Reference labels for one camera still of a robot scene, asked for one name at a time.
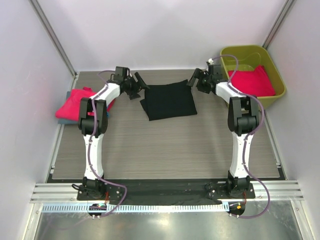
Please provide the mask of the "black t-shirt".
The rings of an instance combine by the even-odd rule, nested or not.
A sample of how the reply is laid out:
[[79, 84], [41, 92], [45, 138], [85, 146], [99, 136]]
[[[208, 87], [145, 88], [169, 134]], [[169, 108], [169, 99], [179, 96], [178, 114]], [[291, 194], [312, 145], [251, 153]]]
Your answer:
[[187, 80], [151, 85], [140, 104], [150, 121], [197, 115], [191, 87]]

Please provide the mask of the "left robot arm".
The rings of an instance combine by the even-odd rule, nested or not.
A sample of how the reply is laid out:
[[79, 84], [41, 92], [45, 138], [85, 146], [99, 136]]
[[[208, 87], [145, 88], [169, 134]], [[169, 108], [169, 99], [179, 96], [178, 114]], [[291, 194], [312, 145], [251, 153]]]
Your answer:
[[122, 93], [130, 100], [140, 97], [141, 90], [150, 87], [138, 72], [131, 74], [128, 67], [117, 66], [102, 89], [80, 100], [78, 128], [85, 143], [85, 172], [82, 184], [77, 188], [78, 200], [101, 200], [107, 194], [102, 166], [102, 144], [108, 128], [107, 108]]

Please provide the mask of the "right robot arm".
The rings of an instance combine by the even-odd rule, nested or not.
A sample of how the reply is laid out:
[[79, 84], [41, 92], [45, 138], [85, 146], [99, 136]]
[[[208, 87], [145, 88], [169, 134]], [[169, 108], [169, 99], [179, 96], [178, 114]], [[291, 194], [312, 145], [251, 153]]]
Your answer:
[[225, 191], [231, 198], [240, 198], [250, 188], [249, 158], [253, 131], [260, 125], [259, 105], [255, 99], [223, 79], [220, 65], [196, 68], [186, 84], [198, 91], [214, 93], [228, 103], [227, 126], [232, 134], [232, 160]]

